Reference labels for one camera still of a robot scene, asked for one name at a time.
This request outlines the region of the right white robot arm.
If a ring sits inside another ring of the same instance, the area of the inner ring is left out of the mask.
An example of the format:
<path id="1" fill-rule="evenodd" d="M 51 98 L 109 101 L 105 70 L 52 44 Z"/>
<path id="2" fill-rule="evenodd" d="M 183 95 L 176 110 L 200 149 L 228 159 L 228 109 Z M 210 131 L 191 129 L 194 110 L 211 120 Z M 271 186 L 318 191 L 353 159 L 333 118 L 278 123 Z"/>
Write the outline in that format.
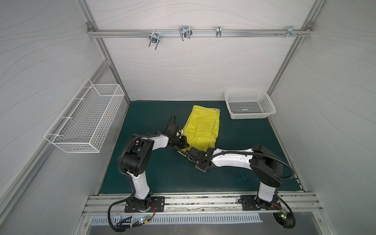
<path id="1" fill-rule="evenodd" d="M 284 162 L 279 157 L 265 153 L 261 149 L 209 148 L 204 152 L 191 147 L 187 151 L 187 157 L 203 172 L 218 167 L 238 167 L 253 171 L 260 184 L 257 195 L 251 201 L 260 210 L 267 210 L 273 205 L 275 193 L 283 182 Z"/>

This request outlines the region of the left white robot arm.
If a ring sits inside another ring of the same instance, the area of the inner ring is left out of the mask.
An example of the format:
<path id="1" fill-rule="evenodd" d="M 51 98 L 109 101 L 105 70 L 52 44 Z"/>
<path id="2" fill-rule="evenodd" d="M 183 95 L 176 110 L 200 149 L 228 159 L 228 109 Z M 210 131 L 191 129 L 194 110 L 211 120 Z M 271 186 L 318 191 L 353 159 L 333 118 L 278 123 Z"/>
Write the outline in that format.
<path id="1" fill-rule="evenodd" d="M 141 212 L 149 210 L 152 196 L 146 179 L 146 168 L 152 151 L 167 147 L 186 148 L 189 144 L 183 130 L 177 124 L 168 124 L 163 133 L 154 135 L 133 134 L 128 139 L 118 158 L 118 170 L 130 179 L 132 196 L 126 210 L 135 209 Z"/>

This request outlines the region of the yellow long pants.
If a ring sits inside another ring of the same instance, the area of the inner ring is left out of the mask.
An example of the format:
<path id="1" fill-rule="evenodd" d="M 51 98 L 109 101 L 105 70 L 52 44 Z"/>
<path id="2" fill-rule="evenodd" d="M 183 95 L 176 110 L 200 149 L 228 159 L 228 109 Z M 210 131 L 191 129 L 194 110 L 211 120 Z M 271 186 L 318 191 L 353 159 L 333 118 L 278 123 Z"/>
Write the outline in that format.
<path id="1" fill-rule="evenodd" d="M 220 110 L 194 105 L 191 114 L 183 128 L 183 135 L 187 137 L 189 147 L 183 149 L 188 152 L 192 147 L 206 152 L 214 148 L 219 134 Z"/>

